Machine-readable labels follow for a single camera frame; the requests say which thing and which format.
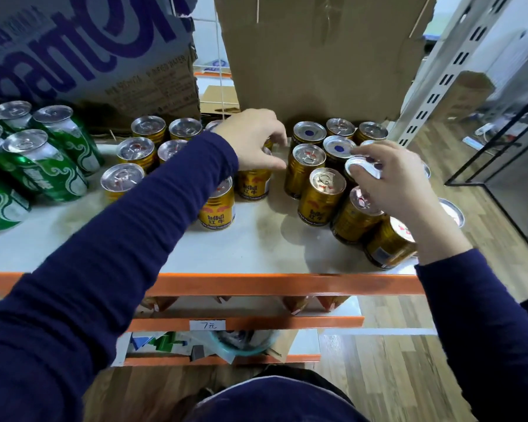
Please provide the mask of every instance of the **person's right arm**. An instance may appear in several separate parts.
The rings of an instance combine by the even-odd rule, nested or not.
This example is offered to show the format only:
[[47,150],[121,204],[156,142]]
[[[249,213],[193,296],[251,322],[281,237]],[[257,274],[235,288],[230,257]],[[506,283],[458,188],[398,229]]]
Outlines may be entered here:
[[383,164],[381,179],[360,167],[352,174],[413,235],[418,278],[473,414],[481,421],[528,420],[528,313],[444,212],[416,154],[393,142],[356,153]]

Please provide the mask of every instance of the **long sleeve shirt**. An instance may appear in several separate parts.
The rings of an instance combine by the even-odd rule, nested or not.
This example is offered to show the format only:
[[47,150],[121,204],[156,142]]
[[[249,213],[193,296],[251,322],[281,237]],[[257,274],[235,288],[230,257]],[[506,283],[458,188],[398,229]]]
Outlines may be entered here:
[[[81,397],[113,361],[115,342],[145,291],[212,191],[237,169],[230,145],[202,133],[20,278],[0,301],[1,422],[81,419]],[[483,256],[470,250],[417,272],[473,413],[480,420],[528,413],[528,316]],[[278,382],[284,387],[273,387]],[[285,382],[295,381],[238,385],[223,392],[232,394],[225,410],[224,401],[214,408],[246,419],[239,409],[267,397],[282,405],[249,414],[364,420],[324,390]],[[203,418],[227,417],[210,411]]]

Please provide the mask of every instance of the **person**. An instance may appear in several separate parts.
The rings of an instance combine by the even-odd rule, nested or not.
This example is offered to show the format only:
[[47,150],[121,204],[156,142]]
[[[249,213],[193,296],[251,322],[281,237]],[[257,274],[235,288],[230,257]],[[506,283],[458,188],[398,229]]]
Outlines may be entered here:
[[[238,169],[285,168],[260,148],[285,128],[246,110],[204,132],[24,274],[0,301],[0,421],[75,421],[86,389],[114,359],[145,291],[199,209]],[[374,204],[402,220],[442,346],[476,418],[528,420],[528,315],[448,216],[420,159],[391,142],[359,147],[381,179],[352,171]],[[206,397],[188,420],[365,418],[317,376],[264,373]]]

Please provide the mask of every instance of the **price tag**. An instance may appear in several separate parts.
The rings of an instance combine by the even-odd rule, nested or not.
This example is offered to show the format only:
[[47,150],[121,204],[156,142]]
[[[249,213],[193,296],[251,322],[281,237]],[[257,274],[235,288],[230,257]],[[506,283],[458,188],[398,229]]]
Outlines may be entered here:
[[227,330],[224,319],[191,319],[190,330]]

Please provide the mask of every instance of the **wooden floor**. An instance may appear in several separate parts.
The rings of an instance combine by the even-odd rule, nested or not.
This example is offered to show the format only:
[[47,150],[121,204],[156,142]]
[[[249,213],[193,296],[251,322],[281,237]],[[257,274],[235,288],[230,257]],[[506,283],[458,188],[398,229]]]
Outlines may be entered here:
[[[466,216],[463,230],[517,300],[528,298],[528,247],[484,190],[443,183],[475,152],[462,127],[427,124],[409,149],[432,169],[437,194]],[[364,327],[433,327],[424,297],[362,297]],[[308,365],[372,421],[471,421],[469,406],[436,336],[322,336],[320,363]],[[228,386],[259,367],[123,367],[98,376],[85,396],[85,421],[165,420],[181,397]]]

